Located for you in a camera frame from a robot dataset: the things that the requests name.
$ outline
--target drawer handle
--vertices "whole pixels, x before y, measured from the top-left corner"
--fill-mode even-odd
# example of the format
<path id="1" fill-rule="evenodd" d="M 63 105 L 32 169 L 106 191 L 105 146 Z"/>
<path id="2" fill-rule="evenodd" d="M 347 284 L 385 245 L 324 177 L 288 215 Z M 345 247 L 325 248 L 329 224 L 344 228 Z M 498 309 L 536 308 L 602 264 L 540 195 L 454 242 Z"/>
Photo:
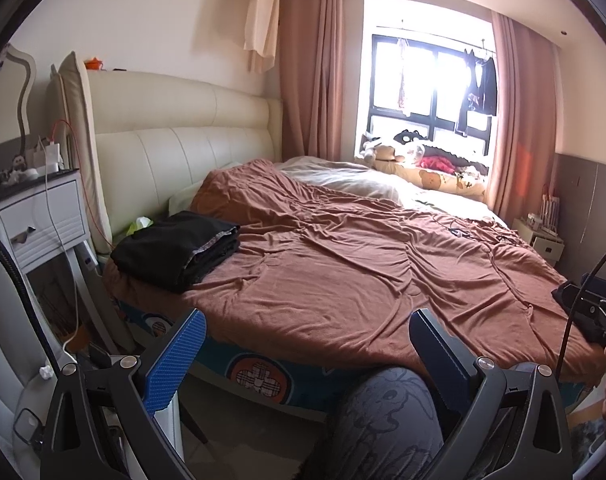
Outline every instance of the drawer handle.
<path id="1" fill-rule="evenodd" d="M 25 231 L 23 231 L 20 234 L 17 234 L 10 241 L 13 244 L 24 244 L 27 241 L 28 235 L 31 235 L 33 232 L 35 232 L 35 230 L 36 230 L 35 227 L 29 226 L 27 229 L 25 229 Z"/>

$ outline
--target brown bedsheet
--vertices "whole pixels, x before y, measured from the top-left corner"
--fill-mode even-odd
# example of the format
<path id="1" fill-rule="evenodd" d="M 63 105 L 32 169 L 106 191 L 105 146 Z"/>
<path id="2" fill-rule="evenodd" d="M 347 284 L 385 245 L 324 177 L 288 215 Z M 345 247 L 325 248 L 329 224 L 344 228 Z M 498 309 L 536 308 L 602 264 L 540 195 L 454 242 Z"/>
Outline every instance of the brown bedsheet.
<path id="1" fill-rule="evenodd" d="M 302 184 L 265 160 L 211 172 L 192 210 L 241 224 L 238 253 L 181 296 L 110 261 L 111 294 L 171 319 L 198 308 L 217 341 L 301 364 L 425 373 L 408 338 L 418 308 L 502 367 L 556 363 L 567 317 L 550 293 L 564 279 L 497 224 Z M 573 328 L 562 379 L 593 384 L 605 365 Z"/>

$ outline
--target leg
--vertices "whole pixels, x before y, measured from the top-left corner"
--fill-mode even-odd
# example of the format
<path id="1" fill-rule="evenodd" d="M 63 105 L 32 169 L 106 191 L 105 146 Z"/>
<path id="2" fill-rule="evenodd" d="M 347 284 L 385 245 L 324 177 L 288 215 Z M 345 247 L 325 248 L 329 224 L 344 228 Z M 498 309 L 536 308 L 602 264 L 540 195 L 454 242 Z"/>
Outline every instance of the leg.
<path id="1" fill-rule="evenodd" d="M 423 380 L 410 370 L 387 368 L 347 396 L 301 478 L 321 478 L 321 472 L 327 480 L 411 480 L 442 445 Z"/>

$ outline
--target wall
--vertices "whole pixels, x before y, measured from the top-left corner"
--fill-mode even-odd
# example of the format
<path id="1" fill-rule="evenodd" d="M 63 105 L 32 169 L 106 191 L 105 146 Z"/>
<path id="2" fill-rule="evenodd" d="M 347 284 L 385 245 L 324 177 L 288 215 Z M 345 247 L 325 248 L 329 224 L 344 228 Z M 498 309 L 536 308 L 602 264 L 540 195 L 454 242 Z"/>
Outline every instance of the wall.
<path id="1" fill-rule="evenodd" d="M 559 52 L 564 129 L 556 151 L 606 164 L 606 46 L 590 35 L 589 44 Z"/>
<path id="2" fill-rule="evenodd" d="M 356 138 L 359 86 L 361 84 L 361 54 L 363 48 L 363 1 L 343 0 L 345 17 L 345 86 L 343 89 L 343 131 L 341 133 L 341 160 L 352 160 Z M 426 4 L 465 12 L 483 20 L 490 12 L 465 0 L 414 0 Z"/>
<path id="3" fill-rule="evenodd" d="M 606 251 L 606 164 L 557 155 L 558 233 L 565 242 L 557 270 L 578 283 Z M 606 278 L 606 264 L 599 276 Z"/>
<path id="4" fill-rule="evenodd" d="M 12 38 L 36 60 L 30 129 L 44 135 L 50 66 L 71 50 L 105 68 L 164 73 L 263 94 L 265 76 L 247 71 L 249 0 L 43 0 Z"/>

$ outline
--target curtain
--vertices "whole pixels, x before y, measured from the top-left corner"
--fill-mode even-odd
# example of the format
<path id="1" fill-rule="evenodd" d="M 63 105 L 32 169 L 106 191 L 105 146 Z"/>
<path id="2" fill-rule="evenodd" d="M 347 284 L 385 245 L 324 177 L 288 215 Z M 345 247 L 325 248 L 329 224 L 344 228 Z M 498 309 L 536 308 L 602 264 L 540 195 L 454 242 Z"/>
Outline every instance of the curtain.
<path id="1" fill-rule="evenodd" d="M 281 0 L 283 160 L 341 156 L 343 0 Z"/>
<path id="2" fill-rule="evenodd" d="M 263 73 L 274 66 L 278 28 L 279 0 L 250 0 L 244 45 L 250 51 L 250 72 Z"/>
<path id="3" fill-rule="evenodd" d="M 539 212 L 550 183 L 557 131 L 556 46 L 525 25 L 492 13 L 498 63 L 498 127 L 486 190 L 508 225 Z"/>

